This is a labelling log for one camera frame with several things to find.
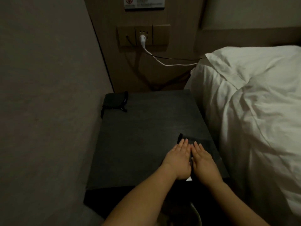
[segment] white tag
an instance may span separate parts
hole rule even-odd
[[[164,8],[165,0],[123,0],[125,9]]]

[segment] bedding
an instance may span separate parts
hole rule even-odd
[[[272,225],[301,218],[301,48],[225,47],[186,84],[235,182]]]

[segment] black cable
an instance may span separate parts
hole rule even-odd
[[[131,41],[129,40],[129,36],[128,36],[128,35],[126,36],[126,38],[128,39],[128,42],[129,42],[133,47],[135,47],[135,45],[133,45],[133,44],[131,43]],[[198,60],[202,59],[202,58],[199,58],[199,59],[167,58],[167,57],[162,57],[162,56],[151,55],[151,54],[146,53],[146,52],[144,52],[144,54],[147,54],[147,55],[150,55],[150,56],[153,56],[153,57],[156,57],[156,58],[161,58],[161,59],[176,59],[176,60],[187,60],[187,61],[198,61]]]

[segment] wall outlet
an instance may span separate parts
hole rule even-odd
[[[153,26],[135,26],[135,31],[137,45],[141,45],[139,41],[141,35],[146,37],[145,45],[153,45]]]
[[[153,44],[168,45],[170,34],[170,25],[154,25],[153,26]]]
[[[132,46],[131,43],[136,46],[136,35],[134,26],[120,26],[117,27],[119,43],[121,46]]]

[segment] person's right arm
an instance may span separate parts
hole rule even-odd
[[[201,144],[191,145],[193,169],[197,178],[211,192],[214,199],[236,226],[268,226],[268,224],[240,200],[223,182],[211,155]]]

